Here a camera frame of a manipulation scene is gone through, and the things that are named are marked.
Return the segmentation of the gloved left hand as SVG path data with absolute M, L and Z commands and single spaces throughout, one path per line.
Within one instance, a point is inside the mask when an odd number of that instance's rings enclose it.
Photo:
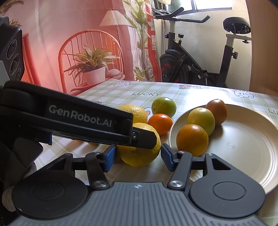
M 37 170 L 34 161 L 42 151 L 39 142 L 25 138 L 1 144 L 1 204 L 5 210 L 15 211 L 11 197 L 13 188 Z

